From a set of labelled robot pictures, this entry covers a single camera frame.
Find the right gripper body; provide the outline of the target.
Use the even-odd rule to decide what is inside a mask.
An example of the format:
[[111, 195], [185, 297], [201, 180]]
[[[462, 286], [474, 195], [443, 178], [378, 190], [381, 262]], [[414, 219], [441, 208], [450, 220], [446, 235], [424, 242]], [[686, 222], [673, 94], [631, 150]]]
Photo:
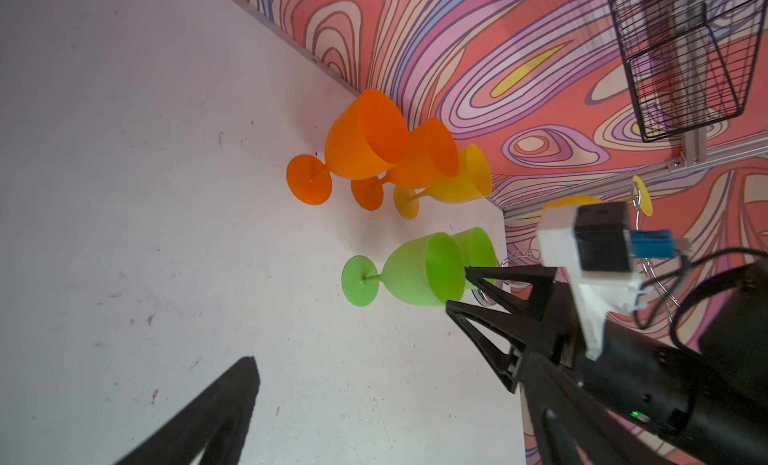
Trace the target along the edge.
[[517, 392], [522, 387], [524, 372], [534, 353], [543, 355], [556, 367], [564, 370], [568, 377], [576, 380], [580, 378], [586, 345], [568, 284], [555, 280], [555, 288], [545, 317], [537, 322], [539, 323], [537, 339], [532, 350], [527, 352], [524, 358]]

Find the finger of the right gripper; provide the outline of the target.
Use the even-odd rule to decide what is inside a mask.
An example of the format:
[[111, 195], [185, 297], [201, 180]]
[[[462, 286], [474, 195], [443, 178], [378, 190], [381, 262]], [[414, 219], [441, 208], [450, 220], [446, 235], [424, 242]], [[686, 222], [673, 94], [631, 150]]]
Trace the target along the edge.
[[458, 301], [448, 301], [445, 311], [475, 345], [504, 388], [515, 394], [524, 358], [537, 339], [539, 323], [519, 313]]
[[467, 267], [465, 276], [500, 310], [474, 307], [472, 314], [484, 320], [526, 319], [542, 321], [555, 288], [555, 267]]

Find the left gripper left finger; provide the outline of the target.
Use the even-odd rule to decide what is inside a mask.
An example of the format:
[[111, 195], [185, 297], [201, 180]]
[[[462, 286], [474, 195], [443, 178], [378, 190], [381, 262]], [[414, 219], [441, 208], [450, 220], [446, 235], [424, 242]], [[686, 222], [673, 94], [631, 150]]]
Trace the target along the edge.
[[254, 357], [236, 361], [121, 464], [237, 464], [251, 423], [260, 376]]

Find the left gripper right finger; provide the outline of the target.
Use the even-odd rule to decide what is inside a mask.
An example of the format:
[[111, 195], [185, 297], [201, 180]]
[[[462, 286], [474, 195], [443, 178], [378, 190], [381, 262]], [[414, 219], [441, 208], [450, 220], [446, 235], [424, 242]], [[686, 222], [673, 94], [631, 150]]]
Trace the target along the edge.
[[521, 375], [544, 464], [666, 464], [668, 461], [616, 422], [546, 357], [528, 357]]

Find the green wine glass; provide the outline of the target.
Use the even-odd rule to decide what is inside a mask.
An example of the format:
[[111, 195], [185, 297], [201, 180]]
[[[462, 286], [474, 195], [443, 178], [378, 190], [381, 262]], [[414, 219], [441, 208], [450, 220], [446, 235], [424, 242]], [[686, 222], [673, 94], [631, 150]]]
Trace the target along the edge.
[[468, 289], [476, 289], [464, 275], [466, 267], [487, 267], [493, 268], [498, 265], [496, 250], [487, 232], [481, 227], [474, 227], [450, 236], [454, 246], [450, 248], [450, 276], [456, 290], [458, 287], [458, 277], [462, 277], [461, 292], [452, 295], [458, 298]]
[[463, 297], [465, 283], [460, 249], [444, 232], [402, 244], [381, 269], [368, 257], [356, 255], [347, 261], [341, 274], [343, 294], [357, 307], [370, 305], [381, 285], [405, 304], [443, 306]]

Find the orange wine glass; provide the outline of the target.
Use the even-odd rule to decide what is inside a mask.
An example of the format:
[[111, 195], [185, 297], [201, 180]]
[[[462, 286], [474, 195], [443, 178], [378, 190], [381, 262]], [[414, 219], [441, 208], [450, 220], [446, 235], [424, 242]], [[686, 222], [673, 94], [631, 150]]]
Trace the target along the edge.
[[365, 90], [331, 125], [322, 159], [301, 154], [289, 162], [289, 189], [301, 202], [321, 205], [331, 196], [334, 175], [367, 180], [400, 164], [408, 153], [408, 135], [395, 102], [379, 90]]
[[353, 180], [351, 191], [356, 202], [369, 211], [383, 203], [384, 183], [393, 183], [397, 211], [406, 219], [419, 213], [419, 202], [412, 198], [416, 189], [425, 189], [458, 173], [459, 153], [448, 128], [437, 118], [430, 118], [408, 135], [405, 159], [388, 170], [382, 178], [374, 176]]

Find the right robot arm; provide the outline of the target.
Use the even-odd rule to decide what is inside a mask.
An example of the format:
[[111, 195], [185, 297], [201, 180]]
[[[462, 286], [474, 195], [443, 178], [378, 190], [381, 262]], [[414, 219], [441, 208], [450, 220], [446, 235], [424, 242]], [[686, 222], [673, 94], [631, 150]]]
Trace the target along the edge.
[[638, 426], [706, 464], [767, 460], [767, 265], [696, 286], [728, 292], [699, 347], [668, 346], [615, 322], [590, 360], [568, 285], [543, 266], [471, 268], [496, 309], [450, 301], [448, 316], [504, 387], [523, 391], [545, 464], [659, 464]]

